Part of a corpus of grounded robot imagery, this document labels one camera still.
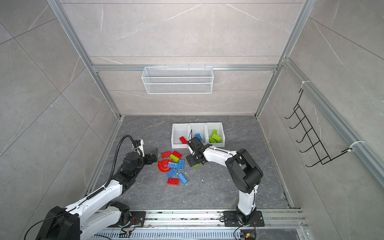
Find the blue lego brick middle left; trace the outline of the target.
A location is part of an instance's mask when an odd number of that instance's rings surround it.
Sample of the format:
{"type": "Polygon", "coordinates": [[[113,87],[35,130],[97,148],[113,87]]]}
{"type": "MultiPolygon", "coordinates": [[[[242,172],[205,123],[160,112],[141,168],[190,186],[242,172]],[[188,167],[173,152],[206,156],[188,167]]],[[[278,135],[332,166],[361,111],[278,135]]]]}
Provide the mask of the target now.
{"type": "Polygon", "coordinates": [[[168,162],[168,168],[170,168],[170,169],[178,169],[179,168],[179,164],[175,163],[175,162],[168,162]]]}

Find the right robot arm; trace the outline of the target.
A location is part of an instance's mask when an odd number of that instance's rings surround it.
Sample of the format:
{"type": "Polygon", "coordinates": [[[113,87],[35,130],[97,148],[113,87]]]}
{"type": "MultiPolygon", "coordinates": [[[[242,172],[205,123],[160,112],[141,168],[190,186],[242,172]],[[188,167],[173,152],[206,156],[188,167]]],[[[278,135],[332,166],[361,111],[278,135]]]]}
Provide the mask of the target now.
{"type": "Polygon", "coordinates": [[[248,224],[255,216],[256,193],[264,175],[257,162],[245,149],[229,151],[211,144],[204,145],[197,137],[187,142],[191,152],[187,156],[190,167],[197,164],[213,162],[228,169],[228,172],[239,190],[239,202],[236,215],[242,225],[248,224]]]}

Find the blue lego brick top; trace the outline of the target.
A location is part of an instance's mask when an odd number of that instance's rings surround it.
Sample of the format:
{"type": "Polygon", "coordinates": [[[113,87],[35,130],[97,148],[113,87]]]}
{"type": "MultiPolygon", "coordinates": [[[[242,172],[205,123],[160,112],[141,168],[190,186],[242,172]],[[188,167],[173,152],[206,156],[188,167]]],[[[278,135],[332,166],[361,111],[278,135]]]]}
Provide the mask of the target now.
{"type": "Polygon", "coordinates": [[[199,133],[195,134],[195,137],[198,138],[200,142],[203,142],[203,139],[199,133]]]}

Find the red arch lego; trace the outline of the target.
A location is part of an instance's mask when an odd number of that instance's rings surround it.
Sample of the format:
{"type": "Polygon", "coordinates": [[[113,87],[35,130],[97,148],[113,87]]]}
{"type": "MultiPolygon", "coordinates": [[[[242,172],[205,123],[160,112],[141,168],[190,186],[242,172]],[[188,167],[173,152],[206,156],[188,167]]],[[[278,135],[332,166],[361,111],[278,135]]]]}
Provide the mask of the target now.
{"type": "Polygon", "coordinates": [[[168,164],[169,162],[173,162],[172,160],[162,160],[162,161],[158,161],[158,169],[163,172],[163,173],[167,173],[169,171],[172,170],[172,168],[169,168],[168,167],[168,164]]]}

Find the green lego brick top pile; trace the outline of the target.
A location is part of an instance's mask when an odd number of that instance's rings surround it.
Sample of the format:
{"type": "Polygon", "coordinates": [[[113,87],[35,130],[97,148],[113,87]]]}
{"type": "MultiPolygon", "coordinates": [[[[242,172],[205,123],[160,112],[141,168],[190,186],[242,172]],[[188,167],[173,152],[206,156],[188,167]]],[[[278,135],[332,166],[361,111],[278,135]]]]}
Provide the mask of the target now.
{"type": "Polygon", "coordinates": [[[178,163],[179,162],[179,158],[173,154],[170,155],[170,159],[174,162],[174,163],[178,163]]]}

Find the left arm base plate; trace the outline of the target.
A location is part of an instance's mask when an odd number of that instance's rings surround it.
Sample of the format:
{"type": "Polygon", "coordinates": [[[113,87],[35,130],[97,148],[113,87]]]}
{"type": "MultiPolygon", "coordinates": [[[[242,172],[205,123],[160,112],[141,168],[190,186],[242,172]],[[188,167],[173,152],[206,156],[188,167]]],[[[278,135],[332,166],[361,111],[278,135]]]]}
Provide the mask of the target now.
{"type": "Polygon", "coordinates": [[[146,219],[146,211],[123,212],[119,222],[122,227],[143,227],[146,219]]]}

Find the red lego brick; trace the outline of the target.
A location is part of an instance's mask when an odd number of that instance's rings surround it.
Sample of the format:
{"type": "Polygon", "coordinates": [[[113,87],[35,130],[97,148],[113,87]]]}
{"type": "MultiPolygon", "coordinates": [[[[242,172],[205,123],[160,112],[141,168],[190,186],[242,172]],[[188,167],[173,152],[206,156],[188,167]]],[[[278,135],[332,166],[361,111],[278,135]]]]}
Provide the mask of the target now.
{"type": "Polygon", "coordinates": [[[188,143],[188,141],[185,139],[185,137],[180,137],[179,139],[180,139],[182,144],[186,145],[188,143]]]}
{"type": "Polygon", "coordinates": [[[179,182],[179,179],[168,178],[167,184],[172,186],[178,186],[179,182]]]}
{"type": "Polygon", "coordinates": [[[163,159],[167,159],[171,156],[172,152],[171,151],[168,151],[168,152],[164,152],[164,153],[161,153],[161,157],[163,159]]]}
{"type": "Polygon", "coordinates": [[[177,158],[179,158],[179,159],[181,159],[182,158],[182,154],[180,154],[179,152],[177,152],[177,151],[173,151],[173,153],[172,153],[175,157],[177,157],[177,158]]]}

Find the red lego brick bottom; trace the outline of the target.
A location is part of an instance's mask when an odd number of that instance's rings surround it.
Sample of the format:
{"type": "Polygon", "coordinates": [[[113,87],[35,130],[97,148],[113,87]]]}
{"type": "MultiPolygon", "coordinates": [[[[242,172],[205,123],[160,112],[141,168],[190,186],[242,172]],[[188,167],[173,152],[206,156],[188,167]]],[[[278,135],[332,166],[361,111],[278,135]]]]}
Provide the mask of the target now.
{"type": "Polygon", "coordinates": [[[179,179],[168,178],[167,184],[172,186],[178,186],[179,182],[179,179]]]}

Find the aluminium front rail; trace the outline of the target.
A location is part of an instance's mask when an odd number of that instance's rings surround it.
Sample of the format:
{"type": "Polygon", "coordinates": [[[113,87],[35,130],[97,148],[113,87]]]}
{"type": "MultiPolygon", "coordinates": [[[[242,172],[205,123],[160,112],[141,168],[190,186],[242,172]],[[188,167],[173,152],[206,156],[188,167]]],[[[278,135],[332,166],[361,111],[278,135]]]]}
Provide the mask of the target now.
{"type": "Polygon", "coordinates": [[[133,209],[134,228],[107,227],[92,240],[312,240],[301,210],[262,209],[258,219],[242,226],[225,220],[229,209],[133,209]]]}

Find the white three-compartment bin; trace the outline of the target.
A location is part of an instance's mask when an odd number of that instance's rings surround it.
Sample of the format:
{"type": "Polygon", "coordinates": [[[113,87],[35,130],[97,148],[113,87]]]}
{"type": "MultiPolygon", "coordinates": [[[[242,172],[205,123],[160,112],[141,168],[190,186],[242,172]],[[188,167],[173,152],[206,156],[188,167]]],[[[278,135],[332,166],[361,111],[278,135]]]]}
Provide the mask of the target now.
{"type": "Polygon", "coordinates": [[[218,148],[224,148],[226,137],[224,133],[223,124],[221,122],[208,122],[208,123],[181,123],[172,125],[171,145],[172,149],[187,149],[187,144],[182,144],[180,137],[185,137],[190,140],[199,133],[203,139],[203,144],[212,144],[218,148]],[[217,135],[222,138],[220,143],[210,143],[209,137],[213,135],[213,130],[218,130],[217,135]]]}

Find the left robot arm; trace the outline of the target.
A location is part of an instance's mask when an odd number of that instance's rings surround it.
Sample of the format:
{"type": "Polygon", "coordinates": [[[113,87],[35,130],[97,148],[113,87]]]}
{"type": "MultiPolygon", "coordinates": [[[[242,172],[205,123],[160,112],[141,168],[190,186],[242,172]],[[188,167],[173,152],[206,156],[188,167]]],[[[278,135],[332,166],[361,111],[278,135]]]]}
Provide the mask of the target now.
{"type": "Polygon", "coordinates": [[[128,205],[116,201],[136,181],[145,165],[158,161],[158,149],[141,157],[137,152],[126,154],[118,172],[107,186],[102,186],[83,199],[66,206],[54,207],[42,222],[37,240],[87,240],[112,225],[132,224],[128,205]]]}

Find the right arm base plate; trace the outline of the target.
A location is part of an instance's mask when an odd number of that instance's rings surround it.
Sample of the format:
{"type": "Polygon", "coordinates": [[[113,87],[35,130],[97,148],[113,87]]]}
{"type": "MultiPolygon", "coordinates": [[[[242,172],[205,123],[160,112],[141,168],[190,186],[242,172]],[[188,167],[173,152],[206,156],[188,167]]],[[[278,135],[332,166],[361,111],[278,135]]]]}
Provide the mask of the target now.
{"type": "Polygon", "coordinates": [[[261,211],[253,211],[250,215],[245,216],[238,211],[224,211],[219,221],[224,223],[226,227],[264,227],[264,217],[261,211]]]}

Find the blue lego brick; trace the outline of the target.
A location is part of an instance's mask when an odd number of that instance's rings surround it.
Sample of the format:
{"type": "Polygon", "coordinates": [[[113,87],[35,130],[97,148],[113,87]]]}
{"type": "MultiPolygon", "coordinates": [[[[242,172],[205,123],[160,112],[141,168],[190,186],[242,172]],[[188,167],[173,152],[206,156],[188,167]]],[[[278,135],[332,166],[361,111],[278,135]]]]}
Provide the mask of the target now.
{"type": "Polygon", "coordinates": [[[168,162],[168,168],[170,168],[170,169],[178,169],[179,168],[179,164],[175,163],[175,162],[168,162]]]}
{"type": "Polygon", "coordinates": [[[178,170],[184,170],[184,160],[180,159],[178,163],[178,170]]]}
{"type": "Polygon", "coordinates": [[[166,173],[167,178],[172,178],[173,176],[177,175],[178,171],[176,169],[171,169],[169,172],[166,173]]]}
{"type": "Polygon", "coordinates": [[[195,137],[198,138],[200,142],[203,142],[203,139],[199,133],[195,134],[195,137]]]}
{"type": "Polygon", "coordinates": [[[186,177],[185,177],[182,173],[179,173],[179,174],[178,174],[178,177],[179,177],[179,179],[181,180],[181,182],[182,182],[184,185],[187,184],[188,180],[186,179],[186,177]]]}

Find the blue lego brick lower left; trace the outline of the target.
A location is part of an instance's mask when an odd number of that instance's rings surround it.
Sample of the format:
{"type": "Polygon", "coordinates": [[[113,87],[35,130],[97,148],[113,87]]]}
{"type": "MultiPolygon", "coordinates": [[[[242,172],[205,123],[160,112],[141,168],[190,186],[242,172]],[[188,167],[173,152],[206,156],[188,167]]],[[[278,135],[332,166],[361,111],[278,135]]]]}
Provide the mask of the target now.
{"type": "Polygon", "coordinates": [[[178,171],[176,169],[171,169],[169,172],[166,173],[167,178],[172,178],[173,176],[177,175],[178,171]]]}

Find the green lego brick bottom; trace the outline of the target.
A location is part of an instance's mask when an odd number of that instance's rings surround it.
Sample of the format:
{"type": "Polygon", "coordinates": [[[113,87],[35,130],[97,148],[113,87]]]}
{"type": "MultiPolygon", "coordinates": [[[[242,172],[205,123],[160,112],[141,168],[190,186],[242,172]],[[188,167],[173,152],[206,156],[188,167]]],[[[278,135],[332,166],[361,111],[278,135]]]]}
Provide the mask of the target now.
{"type": "Polygon", "coordinates": [[[213,133],[212,138],[213,138],[217,143],[220,143],[220,142],[222,141],[222,138],[221,138],[219,135],[215,134],[215,133],[213,133]]]}

